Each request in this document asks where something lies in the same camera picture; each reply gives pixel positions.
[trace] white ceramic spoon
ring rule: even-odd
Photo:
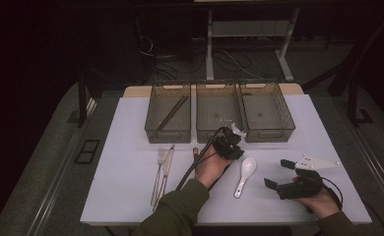
[[[241,164],[241,179],[240,183],[235,190],[234,197],[239,199],[241,196],[241,192],[243,190],[243,186],[245,181],[253,174],[254,170],[256,170],[256,160],[251,157],[245,158],[243,163]]]

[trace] fork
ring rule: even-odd
[[[152,202],[151,205],[154,206],[156,204],[156,200],[158,197],[158,188],[159,188],[159,179],[160,179],[160,170],[161,166],[164,164],[164,155],[165,151],[163,148],[159,148],[159,154],[158,154],[158,173],[156,174],[156,181],[155,181],[155,187],[153,188],[153,195],[152,195]]]

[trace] hand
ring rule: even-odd
[[[201,158],[201,163],[197,166],[199,180],[205,187],[210,188],[224,172],[224,169],[232,164],[232,160],[220,157],[213,146],[210,146]]]
[[[311,208],[314,214],[319,218],[325,218],[340,211],[331,195],[322,189],[317,196],[310,198],[295,199],[295,201]]]

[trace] wire mesh tray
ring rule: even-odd
[[[198,143],[205,144],[214,132],[232,123],[242,129],[238,96],[233,81],[198,81],[196,130]]]
[[[277,83],[240,81],[247,143],[287,142],[295,125]]]
[[[191,142],[189,82],[157,83],[152,87],[145,130],[151,144]]]

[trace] green sleeve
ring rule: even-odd
[[[342,212],[320,219],[318,225],[325,236],[365,236]]]
[[[190,226],[197,222],[198,212],[209,197],[207,188],[191,179],[182,190],[164,195],[133,235],[192,235]]]

